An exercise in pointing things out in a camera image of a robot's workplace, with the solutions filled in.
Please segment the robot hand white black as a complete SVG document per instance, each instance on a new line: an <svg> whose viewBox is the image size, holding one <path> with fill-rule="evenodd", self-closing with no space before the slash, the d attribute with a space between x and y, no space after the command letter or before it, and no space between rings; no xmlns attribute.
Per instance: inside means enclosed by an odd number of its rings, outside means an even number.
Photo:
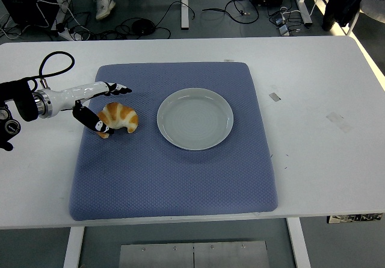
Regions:
<svg viewBox="0 0 385 268"><path fill-rule="evenodd" d="M73 117L90 130L113 134L112 128L109 128L94 112L82 104L100 95L126 94L131 93L132 90L121 84L99 81L59 92L50 89L43 89L43 92L48 97L45 117L54 117L60 111L71 109Z"/></svg>

